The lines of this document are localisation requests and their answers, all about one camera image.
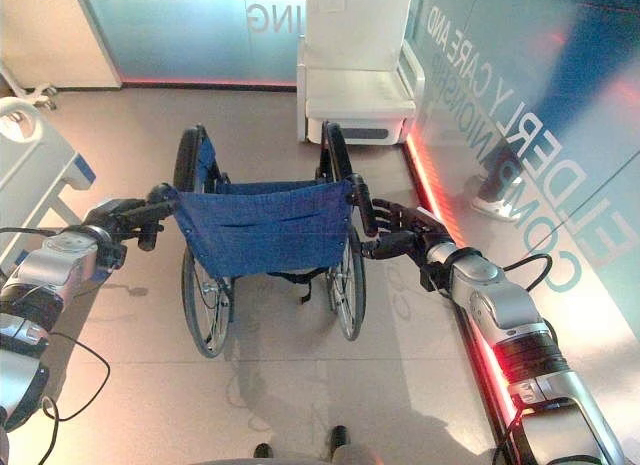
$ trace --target wheelchair push handle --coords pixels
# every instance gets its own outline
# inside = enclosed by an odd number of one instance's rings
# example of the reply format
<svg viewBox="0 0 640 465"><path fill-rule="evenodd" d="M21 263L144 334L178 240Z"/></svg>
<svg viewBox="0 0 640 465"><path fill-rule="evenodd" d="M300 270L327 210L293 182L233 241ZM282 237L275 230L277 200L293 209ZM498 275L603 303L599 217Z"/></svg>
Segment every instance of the wheelchair push handle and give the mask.
<svg viewBox="0 0 640 465"><path fill-rule="evenodd" d="M351 175L351 182L353 183L354 202L360 209L364 233L367 237L375 237L378 234L378 224L371 204L371 197L369 197L369 187L357 173Z"/></svg>
<svg viewBox="0 0 640 465"><path fill-rule="evenodd" d="M323 147L325 146L325 140L329 147L335 179L349 180L353 184L353 204L360 209L364 233L368 237L375 237L378 234L378 225L369 196L369 187L367 187L367 184L359 174L353 173L340 125L325 122L322 128L322 135Z"/></svg>

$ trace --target floor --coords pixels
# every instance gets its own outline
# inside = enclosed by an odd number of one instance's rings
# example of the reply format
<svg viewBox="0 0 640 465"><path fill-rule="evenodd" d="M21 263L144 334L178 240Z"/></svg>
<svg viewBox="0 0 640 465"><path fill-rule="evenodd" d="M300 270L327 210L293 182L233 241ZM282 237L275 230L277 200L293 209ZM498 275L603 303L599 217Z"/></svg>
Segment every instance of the floor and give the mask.
<svg viewBox="0 0 640 465"><path fill-rule="evenodd" d="M90 190L63 194L80 215L106 197L143 197L170 181L182 130L195 123L207 128L232 180L307 179L319 154L296 142L290 93L125 89L66 92L57 103L46 116L97 175ZM401 149L350 153L373 196L416 204ZM336 424L387 465L490 463L494 442L451 307L421 289L408 259L366 263L367 315L354 343L342 337L320 281L300 306L295 285L242 278L224 356L206 360L183 317L184 243L172 219L165 225L155 251L132 243L95 303L86 290L59 323L78 331L88 315L80 339L112 374L96 402L61 425L47 463L195 465L248 457L263 441L278 457L323 458ZM65 349L54 341L47 359L60 360ZM97 360L74 351L62 415L103 375ZM38 413L13 432L11 463L36 463L51 427Z"/></svg>

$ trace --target robotic hand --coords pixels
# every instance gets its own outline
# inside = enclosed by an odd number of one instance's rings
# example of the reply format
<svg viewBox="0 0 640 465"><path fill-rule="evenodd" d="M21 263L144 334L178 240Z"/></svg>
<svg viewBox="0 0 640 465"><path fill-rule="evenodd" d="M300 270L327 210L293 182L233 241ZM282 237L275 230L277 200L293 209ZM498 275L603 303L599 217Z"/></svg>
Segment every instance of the robotic hand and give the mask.
<svg viewBox="0 0 640 465"><path fill-rule="evenodd" d="M364 243L362 255L408 255L427 291L444 290L465 310L509 383L517 414L507 433L521 419L536 463L624 464L618 440L527 290L478 250L458 248L427 210L380 199L373 205L380 238Z"/></svg>
<svg viewBox="0 0 640 465"><path fill-rule="evenodd" d="M91 210L81 225L45 239L8 278L0 292L0 465L8 461L6 431L22 425L39 408L49 370L40 357L49 332L83 282L120 268L127 247L138 238L155 247L162 220L173 213L166 186L147 200L111 200Z"/></svg>

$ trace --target black shoe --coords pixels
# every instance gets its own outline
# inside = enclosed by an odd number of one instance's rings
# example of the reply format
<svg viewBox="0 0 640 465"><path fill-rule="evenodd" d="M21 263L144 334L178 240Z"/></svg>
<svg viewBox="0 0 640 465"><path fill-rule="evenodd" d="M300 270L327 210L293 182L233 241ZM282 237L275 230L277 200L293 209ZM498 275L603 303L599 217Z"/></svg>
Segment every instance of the black shoe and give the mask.
<svg viewBox="0 0 640 465"><path fill-rule="evenodd" d="M273 449L268 443L261 443L254 450L253 458L273 458Z"/></svg>
<svg viewBox="0 0 640 465"><path fill-rule="evenodd" d="M336 452L338 447L348 443L351 443L351 439L349 438L347 427L344 425L333 427L333 430L331 430L331 438L329 439L329 456L331 460L333 460L333 454Z"/></svg>

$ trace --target red led light strip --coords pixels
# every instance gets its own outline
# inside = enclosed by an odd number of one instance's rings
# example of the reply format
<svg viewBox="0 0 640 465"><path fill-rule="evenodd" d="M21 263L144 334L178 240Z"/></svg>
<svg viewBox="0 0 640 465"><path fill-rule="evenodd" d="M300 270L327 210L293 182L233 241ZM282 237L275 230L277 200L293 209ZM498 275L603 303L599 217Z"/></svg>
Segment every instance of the red led light strip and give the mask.
<svg viewBox="0 0 640 465"><path fill-rule="evenodd" d="M449 230L451 237L455 240L456 244L460 247L465 246L465 241L462 237L462 232L458 227L453 212L447 203L446 194L440 184L438 173L433 165L433 161L426 153L426 147L421 146L418 148L411 135L407 137L407 150L411 158L414 171L419 179L419 185L425 192L429 200L429 205L432 212L438 219L442 220ZM502 408L502 416L506 423L510 423L516 414L516 409L511 401L509 392L507 391L508 382L502 374L500 364L496 359L493 350L484 337L476 327L473 320L470 320L473 324L473 334L478 343L481 344L480 349L484 357L485 364L487 365L489 375L491 376L492 388L500 394L501 400L498 400Z"/></svg>

